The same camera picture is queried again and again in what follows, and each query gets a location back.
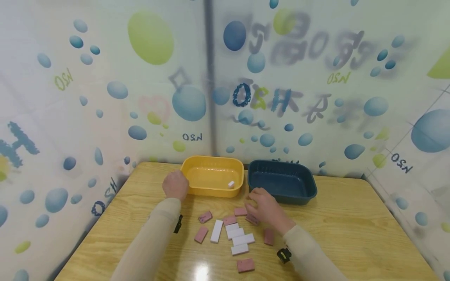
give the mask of beige sleeve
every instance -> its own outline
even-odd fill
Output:
[[[283,236],[295,270],[304,281],[348,281],[312,236],[296,225]]]
[[[167,198],[151,212],[149,219],[139,231],[122,256],[114,271],[112,281],[153,280],[178,217],[181,202]]]

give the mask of plastic tray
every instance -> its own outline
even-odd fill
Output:
[[[250,192],[261,187],[279,203],[305,205],[317,195],[311,171],[303,165],[255,160],[248,165]]]
[[[189,180],[189,194],[234,197],[244,183],[244,165],[234,158],[192,156],[181,166],[181,171]],[[234,181],[234,188],[228,183]]]

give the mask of hand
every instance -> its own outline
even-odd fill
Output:
[[[254,207],[248,202],[245,203],[247,212],[255,216],[258,220],[270,224],[281,236],[286,234],[296,224],[284,212],[273,196],[263,188],[254,188],[247,196],[258,206]]]
[[[189,181],[180,170],[170,172],[162,182],[166,198],[177,198],[183,202],[188,194]]]

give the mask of dark blue plastic tray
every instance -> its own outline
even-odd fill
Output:
[[[305,205],[317,195],[311,171],[300,164],[254,160],[248,165],[247,180],[250,192],[261,187],[279,203]]]

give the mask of wooden table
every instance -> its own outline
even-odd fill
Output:
[[[57,281],[109,280],[120,258],[149,213],[163,200],[161,183],[180,165],[143,162],[134,170],[116,198],[94,225],[56,278]],[[315,176],[317,197],[306,206],[283,205],[298,224],[308,230],[323,251],[349,280],[437,280],[412,242],[391,216],[372,187],[350,178]],[[242,207],[248,185],[235,198],[188,195],[182,207],[182,228],[173,234],[162,257],[156,280],[299,280],[292,263],[276,256],[284,247],[276,237],[274,247],[263,243],[263,226],[255,227],[238,217],[245,233],[256,243],[250,253],[231,256],[232,242],[222,230],[219,244],[210,243],[215,219]],[[198,216],[210,210],[214,219],[203,244],[194,241],[200,228]],[[255,271],[238,274],[236,260],[253,258]]]

